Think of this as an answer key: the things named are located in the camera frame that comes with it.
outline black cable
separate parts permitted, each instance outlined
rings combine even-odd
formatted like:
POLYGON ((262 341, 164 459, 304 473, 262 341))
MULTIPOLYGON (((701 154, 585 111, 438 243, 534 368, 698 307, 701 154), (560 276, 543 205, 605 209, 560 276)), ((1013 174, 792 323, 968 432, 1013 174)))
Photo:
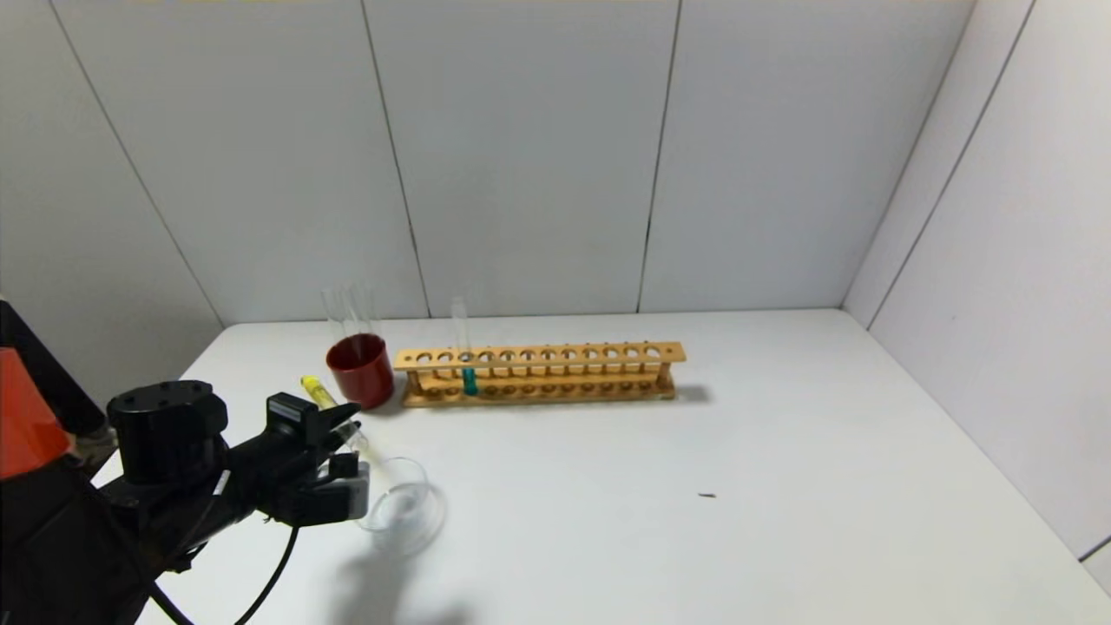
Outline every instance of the black cable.
POLYGON ((300 527, 297 526, 294 526, 290 531, 289 543, 286 543, 286 553, 281 555, 281 561, 278 563, 278 568, 274 569, 273 575, 270 576, 270 581, 267 582, 266 587, 262 588, 261 593, 259 593, 259 597, 254 599, 254 603, 251 604, 251 607, 247 608, 247 612, 244 612, 243 615, 239 617, 239 621, 236 621, 236 625, 243 625, 244 623, 247 623, 252 616, 254 616, 254 613, 259 609, 259 606, 262 605, 262 602, 267 601, 267 595, 270 594, 270 591, 273 589, 274 584, 278 583, 278 578, 281 577, 281 572, 286 571, 286 563, 289 562, 289 556, 290 554, 293 553, 293 545, 297 543, 297 534, 299 531, 300 527))
POLYGON ((120 526, 119 522, 116 521, 116 516, 112 515, 112 511, 108 506, 108 501, 104 500, 92 486, 88 477, 81 476, 79 478, 79 484, 90 493, 91 500, 100 506, 100 510, 103 513, 103 518, 108 523, 108 527, 112 530, 112 533, 116 534, 116 538, 122 544, 124 555, 127 555, 131 566, 136 569, 136 574, 139 575, 139 579, 147 586, 147 592, 150 594, 150 597, 154 599, 154 603, 158 604, 158 607, 162 608, 162 612, 164 612, 166 615, 170 617, 170 621, 173 621, 177 625, 193 625, 193 622, 190 621, 184 613, 178 609, 178 606, 173 605, 170 597, 166 596, 162 588, 158 586, 158 582, 156 581, 158 573, 150 571, 150 567, 143 562, 143 557, 132 543, 132 538, 128 535, 127 531, 120 526))

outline red cup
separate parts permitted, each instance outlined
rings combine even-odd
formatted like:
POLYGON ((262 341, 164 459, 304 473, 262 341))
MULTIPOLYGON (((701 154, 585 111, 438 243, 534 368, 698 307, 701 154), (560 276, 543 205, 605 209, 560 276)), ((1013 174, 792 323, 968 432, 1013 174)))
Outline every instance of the red cup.
POLYGON ((382 337, 349 336, 328 351, 326 361, 343 397, 358 402, 363 411, 381 406, 393 395, 393 370, 382 337))

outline wall panel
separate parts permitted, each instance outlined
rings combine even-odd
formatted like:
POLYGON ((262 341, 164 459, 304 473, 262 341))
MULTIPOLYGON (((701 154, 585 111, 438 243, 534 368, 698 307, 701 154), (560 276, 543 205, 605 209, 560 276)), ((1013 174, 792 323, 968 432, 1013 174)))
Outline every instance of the wall panel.
POLYGON ((970 9, 684 2, 641 310, 840 305, 970 9))

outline panel seam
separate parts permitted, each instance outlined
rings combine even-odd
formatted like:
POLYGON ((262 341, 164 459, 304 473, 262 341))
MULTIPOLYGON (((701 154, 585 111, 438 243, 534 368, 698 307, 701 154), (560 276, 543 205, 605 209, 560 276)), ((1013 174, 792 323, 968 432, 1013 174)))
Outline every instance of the panel seam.
POLYGON ((398 158, 398 145, 393 141, 393 127, 390 124, 390 110, 386 105, 386 89, 382 88, 382 72, 378 70, 378 54, 374 52, 374 38, 370 33, 370 16, 367 12, 367 1, 359 0, 362 8, 362 23, 367 27, 367 46, 370 47, 370 63, 374 70, 374 81, 378 84, 378 97, 382 102, 382 117, 386 119, 386 133, 390 138, 390 153, 393 154, 393 167, 398 172, 398 184, 401 187, 401 203, 406 208, 406 221, 409 223, 409 240, 413 245, 413 258, 417 260, 417 275, 420 278, 420 290, 424 294, 424 311, 432 319, 432 305, 429 303, 428 284, 424 282, 424 270, 420 263, 420 250, 417 248, 417 231, 413 229, 413 216, 409 211, 409 194, 406 192, 406 179, 401 175, 401 160, 398 158))
POLYGON ((938 103, 938 97, 941 94, 941 88, 944 87, 945 80, 949 79, 949 72, 953 69, 953 60, 957 59, 957 54, 961 51, 961 43, 964 41, 964 33, 968 32, 969 23, 972 21, 972 12, 975 10, 973 6, 969 11, 968 17, 964 19, 964 26, 961 27, 961 36, 957 40, 957 46, 953 47, 953 53, 949 56, 949 61, 945 63, 945 71, 941 74, 941 80, 938 82, 938 88, 933 90, 933 98, 930 99, 930 105, 925 109, 925 115, 922 117, 922 123, 918 127, 918 134, 914 135, 914 142, 911 143, 910 151, 907 152, 907 159, 903 161, 902 169, 899 170, 899 178, 895 180, 895 185, 891 188, 891 193, 888 195, 888 201, 884 204, 883 214, 880 216, 879 222, 872 230, 872 236, 868 241, 868 246, 864 248, 864 256, 860 259, 860 264, 857 265, 857 270, 852 274, 852 280, 849 282, 849 288, 844 291, 844 296, 841 298, 841 304, 838 305, 840 309, 844 309, 845 303, 849 301, 849 293, 852 291, 853 284, 857 282, 857 278, 860 276, 860 270, 868 262, 868 252, 872 250, 872 245, 875 244, 875 239, 880 233, 880 229, 883 226, 883 222, 887 220, 888 214, 891 212, 891 204, 895 201, 895 193, 899 192, 899 187, 902 184, 903 178, 907 177, 907 169, 910 168, 910 161, 914 158, 914 151, 918 149, 919 142, 922 140, 922 134, 925 132, 925 127, 930 122, 930 115, 933 114, 933 107, 938 103))
POLYGON ((186 264, 186 270, 189 271, 193 282, 197 283, 197 289, 201 291, 201 296, 204 298, 204 302, 208 303, 209 309, 212 310, 212 316, 216 317, 216 321, 220 324, 221 330, 227 330, 228 325, 224 324, 223 320, 220 317, 220 312, 217 311, 216 305, 212 303, 212 298, 210 298, 208 291, 204 290, 204 284, 201 283, 200 279, 197 276, 197 271, 193 270, 192 264, 189 263, 189 259, 186 258, 186 253, 181 250, 181 244, 178 243, 178 239, 174 238, 173 231, 170 230, 170 225, 167 223, 166 216, 162 215, 162 210, 158 206, 158 202, 154 201, 154 195, 151 194, 150 188, 147 187, 147 182, 142 179, 142 175, 139 174, 139 167, 136 165, 134 159, 131 158, 131 152, 128 151, 127 145, 123 143, 123 138, 120 137, 120 132, 116 129, 116 123, 112 122, 111 115, 108 114, 108 108, 104 107, 104 101, 100 98, 100 93, 97 92, 97 88, 92 84, 92 78, 89 75, 89 71, 86 69, 84 62, 81 61, 80 54, 77 53, 77 46, 73 44, 73 39, 70 37, 69 30, 67 30, 66 23, 62 22, 62 17, 58 12, 58 7, 54 6, 54 0, 50 0, 49 3, 50 10, 54 13, 54 20, 58 22, 58 27, 62 30, 62 37, 66 38, 66 43, 69 46, 70 52, 72 52, 73 59, 77 61, 77 67, 81 70, 81 75, 84 77, 84 82, 89 85, 89 90, 92 91, 92 97, 97 100, 100 113, 104 115, 104 121, 108 122, 108 128, 112 131, 112 137, 116 138, 116 143, 120 147, 120 151, 123 152, 123 158, 127 159, 128 164, 131 167, 131 172, 134 173, 136 180, 139 181, 139 185, 147 195, 147 201, 150 202, 151 208, 154 210, 154 214, 158 215, 158 220, 162 223, 162 228, 166 229, 167 235, 170 236, 170 241, 173 243, 173 249, 178 251, 178 255, 181 256, 181 261, 186 264))
POLYGON ((865 330, 871 331, 875 321, 880 317, 880 312, 883 311, 883 305, 887 304, 888 298, 891 296, 891 292, 894 290, 895 284, 899 283, 899 278, 902 276, 902 272, 907 269, 907 263, 910 258, 914 254, 914 250, 918 248, 918 243, 922 240, 922 234, 930 225, 930 221, 933 219, 933 214, 938 211, 938 206, 941 205, 941 200, 945 196, 945 191, 949 190, 949 184, 953 181, 953 177, 957 174, 957 170, 960 169, 961 162, 964 160, 964 154, 968 152, 969 145, 972 144, 972 140, 975 138, 977 131, 980 130, 980 122, 983 121, 984 114, 988 112, 988 108, 991 107, 991 101, 995 97, 995 90, 999 89, 999 83, 1003 80, 1003 74, 1007 73, 1008 65, 1011 64, 1011 57, 1014 56, 1014 50, 1019 46, 1019 40, 1022 39, 1022 32, 1027 29, 1027 22, 1030 21, 1030 14, 1033 13, 1034 6, 1038 0, 1031 0, 1030 7, 1027 8, 1027 14, 1022 17, 1022 23, 1019 24, 1019 31, 1014 34, 1014 41, 1011 42, 1011 49, 1007 51, 1007 58, 1003 59, 1003 64, 999 69, 999 74, 995 75, 995 82, 991 85, 991 91, 988 92, 988 98, 984 99, 983 107, 980 109, 980 114, 977 115, 975 123, 972 124, 972 131, 969 132, 968 138, 964 140, 964 145, 961 147, 960 154, 957 155, 957 160, 953 162, 952 169, 949 171, 949 175, 945 178, 945 183, 941 187, 941 192, 938 193, 938 199, 933 202, 933 206, 930 209, 930 213, 927 214, 925 221, 922 222, 922 226, 919 229, 918 234, 914 236, 914 242, 911 243, 910 249, 907 251, 907 255, 903 256, 902 263, 899 265, 899 270, 895 271, 895 276, 888 284, 887 292, 883 293, 883 299, 880 300, 880 304, 875 308, 875 312, 872 314, 872 320, 868 323, 865 330))
POLYGON ((660 117, 660 140, 655 144, 655 167, 652 170, 652 193, 648 200, 648 223, 644 226, 644 254, 640 260, 640 286, 637 289, 637 312, 644 299, 644 276, 648 272, 648 242, 652 235, 652 214, 655 212, 655 191, 660 184, 660 161, 663 159, 663 130, 668 124, 668 105, 671 103, 671 79, 675 72, 675 50, 679 49, 679 21, 683 14, 683 0, 675 3, 675 30, 671 36, 671 59, 668 62, 668 83, 663 93, 663 112, 660 117))

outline blue liquid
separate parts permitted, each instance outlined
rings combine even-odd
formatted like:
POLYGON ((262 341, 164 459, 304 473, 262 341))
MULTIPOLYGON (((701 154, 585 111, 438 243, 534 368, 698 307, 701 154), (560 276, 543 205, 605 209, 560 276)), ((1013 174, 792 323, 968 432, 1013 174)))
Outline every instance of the blue liquid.
POLYGON ((463 394, 479 394, 479 383, 474 379, 474 370, 463 370, 463 394))

